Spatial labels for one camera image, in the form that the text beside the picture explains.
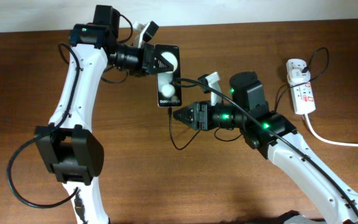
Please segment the black Samsung Galaxy smartphone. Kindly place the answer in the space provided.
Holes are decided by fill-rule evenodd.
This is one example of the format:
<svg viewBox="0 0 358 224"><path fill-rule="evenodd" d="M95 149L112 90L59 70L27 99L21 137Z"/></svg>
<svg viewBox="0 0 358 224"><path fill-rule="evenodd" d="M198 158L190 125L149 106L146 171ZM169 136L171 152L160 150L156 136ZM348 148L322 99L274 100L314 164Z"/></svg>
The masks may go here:
<svg viewBox="0 0 358 224"><path fill-rule="evenodd" d="M159 107L176 107L182 105L181 88L174 81L181 77L180 51L175 45L156 45L157 55L173 65L172 71L157 74L157 104Z"/></svg>

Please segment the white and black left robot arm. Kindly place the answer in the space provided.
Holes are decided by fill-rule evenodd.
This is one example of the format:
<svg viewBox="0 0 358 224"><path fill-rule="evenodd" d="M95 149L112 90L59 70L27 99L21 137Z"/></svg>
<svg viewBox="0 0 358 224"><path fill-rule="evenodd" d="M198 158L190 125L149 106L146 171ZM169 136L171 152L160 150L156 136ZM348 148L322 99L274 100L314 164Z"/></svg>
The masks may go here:
<svg viewBox="0 0 358 224"><path fill-rule="evenodd" d="M99 176L104 149L92 134L92 114L98 86L108 65L134 77L178 75L179 48L150 45L158 26L138 25L136 44L118 41L121 13L97 5L93 21L70 31L71 56L65 85L48 126L35 129L36 146L49 173L69 193L78 223L110 223L104 210Z"/></svg>

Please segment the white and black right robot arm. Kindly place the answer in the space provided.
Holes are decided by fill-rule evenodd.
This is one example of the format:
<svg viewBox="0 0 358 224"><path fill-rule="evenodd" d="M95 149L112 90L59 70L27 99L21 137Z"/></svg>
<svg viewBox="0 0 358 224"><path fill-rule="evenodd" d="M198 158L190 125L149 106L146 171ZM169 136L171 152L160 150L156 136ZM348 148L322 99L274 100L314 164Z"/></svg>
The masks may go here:
<svg viewBox="0 0 358 224"><path fill-rule="evenodd" d="M306 194L326 223L358 223L358 193L343 182L309 147L297 128L271 111L254 72L230 78L231 96L211 87L206 77L176 78L179 87L199 86L218 96L173 112L173 117L197 131L238 129L246 144L279 167Z"/></svg>

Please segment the white USB charger plug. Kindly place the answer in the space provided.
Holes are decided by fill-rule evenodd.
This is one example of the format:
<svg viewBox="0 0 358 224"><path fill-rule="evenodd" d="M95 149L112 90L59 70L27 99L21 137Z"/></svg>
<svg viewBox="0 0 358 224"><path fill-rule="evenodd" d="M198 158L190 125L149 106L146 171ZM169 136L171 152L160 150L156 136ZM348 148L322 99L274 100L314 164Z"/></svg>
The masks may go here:
<svg viewBox="0 0 358 224"><path fill-rule="evenodd" d="M302 84L310 81L311 75L310 72L303 73L300 69L293 69L288 72L287 80L288 83L293 86L297 84Z"/></svg>

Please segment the white power strip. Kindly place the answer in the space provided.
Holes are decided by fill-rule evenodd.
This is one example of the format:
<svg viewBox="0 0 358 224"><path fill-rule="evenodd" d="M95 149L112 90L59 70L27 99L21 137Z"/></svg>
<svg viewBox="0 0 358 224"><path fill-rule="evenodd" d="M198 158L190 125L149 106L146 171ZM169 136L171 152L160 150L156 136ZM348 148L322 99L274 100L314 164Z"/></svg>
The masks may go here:
<svg viewBox="0 0 358 224"><path fill-rule="evenodd" d="M286 63L287 74L290 70L296 68L303 72L305 67L306 62L302 59L292 58ZM290 90L295 114L309 114L316 109L310 81L293 86L290 85Z"/></svg>

